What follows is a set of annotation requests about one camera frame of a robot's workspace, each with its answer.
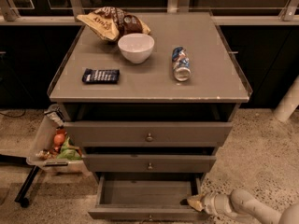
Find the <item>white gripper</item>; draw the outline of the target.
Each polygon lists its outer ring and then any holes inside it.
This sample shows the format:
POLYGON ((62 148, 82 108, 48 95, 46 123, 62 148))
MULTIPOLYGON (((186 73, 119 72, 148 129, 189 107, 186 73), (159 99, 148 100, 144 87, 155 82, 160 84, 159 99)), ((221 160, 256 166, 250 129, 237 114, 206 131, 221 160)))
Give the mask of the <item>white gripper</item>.
POLYGON ((188 205, 194 210, 201 212, 205 210, 209 215, 229 214, 232 212, 230 199, 225 194, 208 193, 203 195, 193 195, 187 198, 188 205))

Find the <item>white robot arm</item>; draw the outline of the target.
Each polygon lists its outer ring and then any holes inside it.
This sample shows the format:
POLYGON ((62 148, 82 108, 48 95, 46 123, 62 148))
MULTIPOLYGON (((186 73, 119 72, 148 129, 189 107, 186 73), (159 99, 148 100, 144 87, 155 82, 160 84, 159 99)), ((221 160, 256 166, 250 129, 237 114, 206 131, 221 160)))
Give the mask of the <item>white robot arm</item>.
POLYGON ((259 202, 243 189, 234 189, 229 195, 193 195, 187 198, 187 203, 198 212, 205 211, 211 216, 225 215, 244 224, 250 224, 253 219, 257 219, 261 224, 299 224, 298 203, 280 213, 259 202))

